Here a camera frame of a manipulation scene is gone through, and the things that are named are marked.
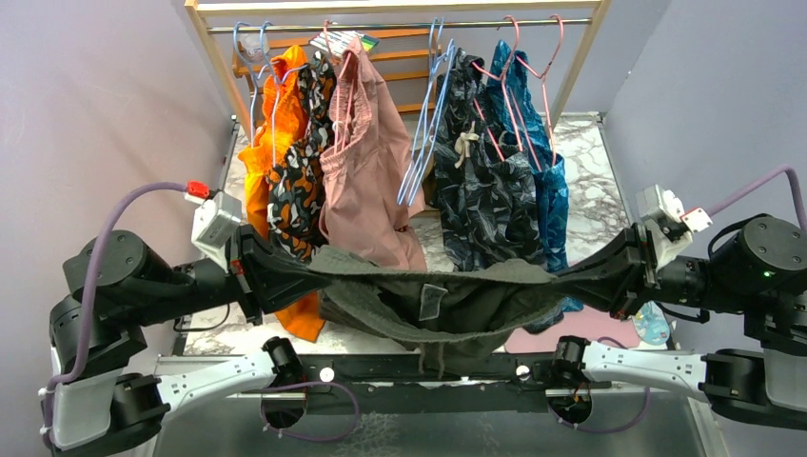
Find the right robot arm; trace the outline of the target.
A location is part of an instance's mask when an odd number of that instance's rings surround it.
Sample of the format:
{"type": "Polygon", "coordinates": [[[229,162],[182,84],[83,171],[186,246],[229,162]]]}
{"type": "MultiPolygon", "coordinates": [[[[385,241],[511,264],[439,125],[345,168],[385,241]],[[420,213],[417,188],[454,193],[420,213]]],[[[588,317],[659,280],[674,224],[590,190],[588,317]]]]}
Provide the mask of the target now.
{"type": "Polygon", "coordinates": [[[560,338],[549,374],[561,387],[627,383],[675,392],[744,424],[806,427],[806,233],[768,214],[722,229],[707,256],[668,263],[647,226],[635,224],[559,276],[561,291],[614,319],[648,303],[678,305],[706,324],[735,315],[758,350],[682,354],[560,338]]]}

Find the olive green shorts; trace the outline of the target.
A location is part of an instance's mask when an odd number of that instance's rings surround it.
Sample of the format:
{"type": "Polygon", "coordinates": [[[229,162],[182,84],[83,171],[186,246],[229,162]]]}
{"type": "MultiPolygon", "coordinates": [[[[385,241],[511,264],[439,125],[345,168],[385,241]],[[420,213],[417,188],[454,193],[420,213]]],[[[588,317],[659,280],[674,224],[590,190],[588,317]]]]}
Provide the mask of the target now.
{"type": "Polygon", "coordinates": [[[554,319],[564,298],[554,275],[521,259],[466,272],[402,270],[325,247],[308,267],[329,281],[326,320],[417,349],[418,369],[440,376],[470,375],[515,329],[554,319]]]}

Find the blue wire hanger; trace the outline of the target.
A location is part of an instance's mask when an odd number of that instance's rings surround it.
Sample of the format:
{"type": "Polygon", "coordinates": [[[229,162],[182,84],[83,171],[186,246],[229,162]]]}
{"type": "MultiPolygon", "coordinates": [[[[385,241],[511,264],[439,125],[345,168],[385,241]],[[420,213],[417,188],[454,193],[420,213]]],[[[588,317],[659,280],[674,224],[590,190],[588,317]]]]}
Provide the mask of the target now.
{"type": "Polygon", "coordinates": [[[399,205],[407,207],[409,215],[415,215],[424,209],[422,180],[429,162],[427,153],[438,123],[433,114],[443,99],[438,88],[438,74],[448,60],[448,56],[440,50],[444,25],[443,18],[435,18],[429,28],[425,95],[418,114],[408,165],[396,197],[399,205]]]}

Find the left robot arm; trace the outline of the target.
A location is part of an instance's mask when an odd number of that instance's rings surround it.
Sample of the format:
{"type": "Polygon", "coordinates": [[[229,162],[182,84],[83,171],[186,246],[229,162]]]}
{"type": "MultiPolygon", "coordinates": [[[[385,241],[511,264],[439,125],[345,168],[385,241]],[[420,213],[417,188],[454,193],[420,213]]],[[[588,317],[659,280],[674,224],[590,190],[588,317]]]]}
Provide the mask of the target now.
{"type": "Polygon", "coordinates": [[[172,266],[142,238],[114,230],[63,265],[69,294],[49,316],[53,377],[41,391],[41,430],[55,456],[108,456],[154,437],[164,423],[245,390],[295,386],[301,370],[286,338],[185,374],[126,373],[147,347],[144,328],[237,304],[250,323],[287,308],[327,280],[248,226],[224,259],[172,266]]]}

